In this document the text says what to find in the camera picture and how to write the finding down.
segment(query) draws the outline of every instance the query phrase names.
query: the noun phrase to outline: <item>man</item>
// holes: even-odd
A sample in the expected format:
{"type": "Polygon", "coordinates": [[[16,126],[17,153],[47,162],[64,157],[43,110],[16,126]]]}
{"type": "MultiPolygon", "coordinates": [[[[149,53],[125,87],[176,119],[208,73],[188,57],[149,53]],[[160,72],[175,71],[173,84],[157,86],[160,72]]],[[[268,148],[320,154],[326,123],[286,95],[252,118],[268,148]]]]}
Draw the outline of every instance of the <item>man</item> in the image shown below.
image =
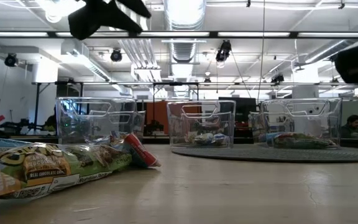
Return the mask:
{"type": "Polygon", "coordinates": [[[358,115],[351,115],[347,118],[347,124],[341,127],[341,138],[358,139],[358,115]]]}

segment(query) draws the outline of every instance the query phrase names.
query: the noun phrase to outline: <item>gray round mat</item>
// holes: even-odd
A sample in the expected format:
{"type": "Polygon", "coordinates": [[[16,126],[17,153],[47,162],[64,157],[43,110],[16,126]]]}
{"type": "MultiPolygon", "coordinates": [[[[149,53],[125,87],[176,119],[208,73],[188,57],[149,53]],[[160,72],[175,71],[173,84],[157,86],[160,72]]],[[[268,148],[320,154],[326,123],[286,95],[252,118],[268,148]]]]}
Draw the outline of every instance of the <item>gray round mat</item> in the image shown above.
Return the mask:
{"type": "Polygon", "coordinates": [[[270,149],[255,145],[235,146],[234,149],[185,148],[172,149],[175,154],[205,157],[210,159],[230,159],[264,162],[358,162],[358,149],[270,149]]]}

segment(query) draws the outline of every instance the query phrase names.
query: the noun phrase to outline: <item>fluorescent light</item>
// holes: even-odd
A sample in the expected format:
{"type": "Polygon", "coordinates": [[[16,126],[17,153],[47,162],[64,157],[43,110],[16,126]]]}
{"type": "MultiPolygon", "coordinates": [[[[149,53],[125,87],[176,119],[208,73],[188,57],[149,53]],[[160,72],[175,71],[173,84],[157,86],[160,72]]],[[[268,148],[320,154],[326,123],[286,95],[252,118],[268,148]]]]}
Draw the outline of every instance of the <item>fluorescent light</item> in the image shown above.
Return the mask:
{"type": "Polygon", "coordinates": [[[289,32],[218,32],[219,37],[288,37],[289,32]]]}
{"type": "Polygon", "coordinates": [[[0,37],[48,37],[46,32],[0,32],[0,37]]]}
{"type": "Polygon", "coordinates": [[[210,82],[210,83],[206,83],[206,82],[202,82],[200,83],[201,85],[235,85],[236,83],[216,83],[216,82],[210,82]]]}
{"type": "Polygon", "coordinates": [[[289,95],[291,95],[292,93],[287,93],[286,95],[283,95],[283,96],[278,96],[277,98],[284,98],[284,97],[287,97],[289,95]]]}
{"type": "Polygon", "coordinates": [[[153,85],[152,82],[117,82],[120,85],[153,85]]]}
{"type": "Polygon", "coordinates": [[[73,37],[70,32],[57,32],[56,36],[58,36],[58,37],[73,37]]]}
{"type": "Polygon", "coordinates": [[[358,32],[300,32],[298,37],[358,37],[358,32]]]}
{"type": "Polygon", "coordinates": [[[110,85],[108,82],[85,82],[84,85],[110,85]]]}
{"type": "Polygon", "coordinates": [[[341,40],[341,41],[339,41],[338,43],[336,43],[336,44],[334,44],[334,45],[328,47],[327,49],[325,49],[325,50],[321,51],[320,53],[316,54],[314,57],[309,58],[308,60],[306,60],[305,63],[311,63],[311,62],[313,62],[314,60],[316,60],[316,58],[322,56],[322,55],[325,54],[327,51],[333,49],[334,47],[338,46],[339,44],[342,44],[344,41],[345,41],[345,40],[341,40]]]}
{"type": "Polygon", "coordinates": [[[184,44],[196,44],[196,43],[206,43],[206,40],[161,40],[161,43],[164,44],[175,44],[175,43],[184,43],[184,44]]]}
{"type": "Polygon", "coordinates": [[[91,37],[128,37],[127,32],[95,32],[91,37]]]}
{"type": "Polygon", "coordinates": [[[167,31],[167,32],[143,32],[140,37],[207,37],[209,32],[189,32],[189,31],[167,31]]]}

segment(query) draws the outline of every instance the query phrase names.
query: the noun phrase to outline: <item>plastic storage bin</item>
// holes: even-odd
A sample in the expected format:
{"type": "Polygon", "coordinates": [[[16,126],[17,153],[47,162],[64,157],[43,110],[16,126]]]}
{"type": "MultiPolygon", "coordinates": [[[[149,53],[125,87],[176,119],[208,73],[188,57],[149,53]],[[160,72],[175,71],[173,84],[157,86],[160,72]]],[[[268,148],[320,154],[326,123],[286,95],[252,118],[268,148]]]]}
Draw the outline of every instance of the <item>plastic storage bin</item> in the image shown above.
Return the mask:
{"type": "Polygon", "coordinates": [[[136,137],[140,141],[143,141],[145,118],[146,118],[146,111],[138,111],[135,114],[135,118],[134,118],[134,134],[136,135],[136,137]]]}
{"type": "Polygon", "coordinates": [[[186,101],[167,104],[173,147],[233,147],[236,102],[186,101]]]}
{"type": "Polygon", "coordinates": [[[327,149],[339,146],[341,98],[264,101],[260,142],[270,147],[327,149]]]}
{"type": "Polygon", "coordinates": [[[57,98],[56,109],[62,144],[97,144],[115,131],[131,133],[137,114],[136,102],[129,98],[57,98]]]}

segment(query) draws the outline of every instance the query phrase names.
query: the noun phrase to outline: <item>chip bag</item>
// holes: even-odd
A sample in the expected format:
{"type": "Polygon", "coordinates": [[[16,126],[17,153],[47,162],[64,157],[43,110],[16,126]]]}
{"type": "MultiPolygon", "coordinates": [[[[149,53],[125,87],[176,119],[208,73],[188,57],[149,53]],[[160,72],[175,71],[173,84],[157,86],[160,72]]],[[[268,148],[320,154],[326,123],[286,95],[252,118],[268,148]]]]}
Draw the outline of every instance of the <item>chip bag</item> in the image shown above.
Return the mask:
{"type": "Polygon", "coordinates": [[[100,179],[131,155],[102,146],[32,143],[0,152],[0,198],[36,198],[100,179]]]}

